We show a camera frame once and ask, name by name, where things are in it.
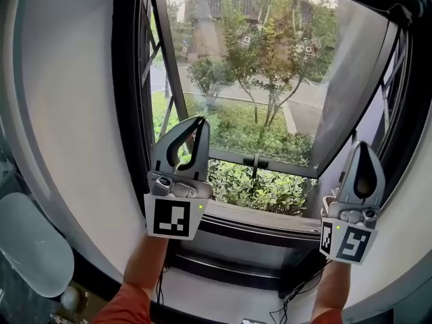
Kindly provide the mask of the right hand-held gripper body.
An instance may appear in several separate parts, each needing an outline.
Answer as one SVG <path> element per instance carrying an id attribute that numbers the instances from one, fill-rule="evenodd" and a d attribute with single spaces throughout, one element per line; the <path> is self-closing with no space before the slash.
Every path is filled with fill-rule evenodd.
<path id="1" fill-rule="evenodd" d="M 380 201 L 373 196 L 360 203 L 340 202 L 324 196 L 319 251 L 331 261 L 362 264 L 377 236 Z"/>

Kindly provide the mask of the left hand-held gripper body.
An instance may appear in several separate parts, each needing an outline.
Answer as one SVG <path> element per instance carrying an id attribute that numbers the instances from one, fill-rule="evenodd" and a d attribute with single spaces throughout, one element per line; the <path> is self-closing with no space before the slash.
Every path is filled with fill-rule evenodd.
<path id="1" fill-rule="evenodd" d="M 160 171 L 150 171 L 148 182 L 150 192 L 144 195 L 147 234 L 193 240 L 212 194 L 210 183 Z"/>

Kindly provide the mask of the person's right forearm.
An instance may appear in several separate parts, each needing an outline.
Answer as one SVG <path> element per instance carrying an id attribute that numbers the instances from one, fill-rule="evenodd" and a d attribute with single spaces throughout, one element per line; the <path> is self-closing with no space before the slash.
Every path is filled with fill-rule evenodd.
<path id="1" fill-rule="evenodd" d="M 342 311 L 350 292 L 351 264 L 330 261 L 319 282 L 310 324 L 343 324 Z"/>

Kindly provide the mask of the person's left forearm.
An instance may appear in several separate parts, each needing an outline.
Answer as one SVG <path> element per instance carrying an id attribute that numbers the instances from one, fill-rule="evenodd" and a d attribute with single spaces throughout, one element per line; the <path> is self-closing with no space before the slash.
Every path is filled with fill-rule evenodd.
<path id="1" fill-rule="evenodd" d="M 169 240 L 144 234 L 128 260 L 123 283 L 142 290 L 152 298 L 163 270 Z"/>

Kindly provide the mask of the grey metal window stay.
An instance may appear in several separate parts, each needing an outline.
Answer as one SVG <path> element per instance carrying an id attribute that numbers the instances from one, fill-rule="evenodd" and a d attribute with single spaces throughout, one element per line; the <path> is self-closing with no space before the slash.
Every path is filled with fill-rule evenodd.
<path id="1" fill-rule="evenodd" d="M 153 127 L 156 141 L 173 127 L 174 122 L 176 122 L 176 119 L 171 116 L 171 111 L 174 108 L 173 97 L 167 99 L 162 92 L 156 92 L 153 95 Z"/>

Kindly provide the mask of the open glass window sash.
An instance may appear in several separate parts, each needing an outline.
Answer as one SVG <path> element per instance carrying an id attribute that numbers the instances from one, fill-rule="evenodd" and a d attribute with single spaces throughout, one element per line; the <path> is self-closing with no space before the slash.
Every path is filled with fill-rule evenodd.
<path id="1" fill-rule="evenodd" d="M 400 27 L 354 0 L 148 0 L 153 100 L 210 158 L 320 178 L 378 101 Z"/>

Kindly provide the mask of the green shrub hedge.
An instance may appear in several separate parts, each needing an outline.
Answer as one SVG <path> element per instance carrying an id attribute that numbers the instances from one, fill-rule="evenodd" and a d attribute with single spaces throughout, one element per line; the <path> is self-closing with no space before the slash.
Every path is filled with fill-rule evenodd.
<path id="1" fill-rule="evenodd" d="M 283 113 L 269 127 L 267 107 L 247 101 L 218 99 L 206 105 L 197 94 L 184 95 L 189 115 L 205 115 L 211 125 L 211 146 L 241 155 L 263 157 L 307 166 L 313 140 L 308 134 L 289 133 Z M 254 170 L 216 159 L 209 160 L 208 181 L 213 200 L 282 215 L 303 216 L 316 181 L 278 171 Z"/>

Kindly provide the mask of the single-trunk garden tree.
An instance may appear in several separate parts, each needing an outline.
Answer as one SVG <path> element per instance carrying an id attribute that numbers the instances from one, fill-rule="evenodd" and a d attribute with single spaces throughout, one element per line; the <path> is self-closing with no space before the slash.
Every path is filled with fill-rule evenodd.
<path id="1" fill-rule="evenodd" d="M 249 23 L 232 0 L 221 0 L 219 21 L 225 44 L 224 62 L 229 78 L 246 93 L 254 106 L 254 122 L 258 122 L 258 106 L 252 95 L 259 72 L 259 43 L 257 29 Z"/>

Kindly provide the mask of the small fixed glass pane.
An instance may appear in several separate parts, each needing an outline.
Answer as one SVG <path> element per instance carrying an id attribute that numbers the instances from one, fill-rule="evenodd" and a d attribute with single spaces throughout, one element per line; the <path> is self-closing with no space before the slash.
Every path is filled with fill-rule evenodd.
<path id="1" fill-rule="evenodd" d="M 242 273 L 279 277 L 285 268 L 295 267 L 308 251 L 271 246 L 197 231 L 193 240 L 183 240 L 176 253 L 206 264 Z"/>

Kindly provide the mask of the bushy garden tree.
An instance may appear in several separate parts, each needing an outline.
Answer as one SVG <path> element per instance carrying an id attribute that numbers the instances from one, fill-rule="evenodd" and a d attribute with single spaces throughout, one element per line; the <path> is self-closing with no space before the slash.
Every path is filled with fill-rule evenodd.
<path id="1" fill-rule="evenodd" d="M 202 57 L 188 66 L 188 78 L 194 83 L 207 106 L 213 106 L 219 93 L 234 84 L 230 64 L 224 59 Z"/>

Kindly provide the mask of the multi-trunk garden tree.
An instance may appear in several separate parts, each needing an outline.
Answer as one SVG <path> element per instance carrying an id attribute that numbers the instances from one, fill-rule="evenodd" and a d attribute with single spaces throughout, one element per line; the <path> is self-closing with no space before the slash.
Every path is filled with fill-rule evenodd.
<path id="1" fill-rule="evenodd" d="M 256 82 L 269 93 L 266 126 L 303 82 L 324 79 L 335 53 L 336 33 L 332 12 L 317 13 L 305 22 L 270 18 L 259 43 L 259 70 L 264 79 Z"/>

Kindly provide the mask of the brown building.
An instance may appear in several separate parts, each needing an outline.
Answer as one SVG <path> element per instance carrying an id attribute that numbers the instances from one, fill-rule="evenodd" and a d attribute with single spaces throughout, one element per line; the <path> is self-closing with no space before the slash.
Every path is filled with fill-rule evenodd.
<path id="1" fill-rule="evenodd" d="M 184 0 L 189 60 L 239 51 L 325 67 L 337 49 L 338 7 L 338 0 Z"/>

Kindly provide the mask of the white plastic bag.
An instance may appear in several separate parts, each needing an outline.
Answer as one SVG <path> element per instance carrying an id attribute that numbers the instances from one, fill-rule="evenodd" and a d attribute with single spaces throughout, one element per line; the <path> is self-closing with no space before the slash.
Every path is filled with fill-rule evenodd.
<path id="1" fill-rule="evenodd" d="M 61 304 L 67 311 L 76 312 L 81 303 L 80 292 L 74 286 L 68 286 L 61 295 Z"/>

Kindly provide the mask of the translucent white plastic chair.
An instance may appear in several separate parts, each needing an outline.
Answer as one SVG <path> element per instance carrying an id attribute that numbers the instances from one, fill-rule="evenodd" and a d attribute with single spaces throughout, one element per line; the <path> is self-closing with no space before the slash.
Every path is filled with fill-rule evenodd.
<path id="1" fill-rule="evenodd" d="M 0 199 L 0 252 L 38 295 L 64 293 L 74 274 L 74 255 L 65 238 L 28 196 L 12 192 Z"/>

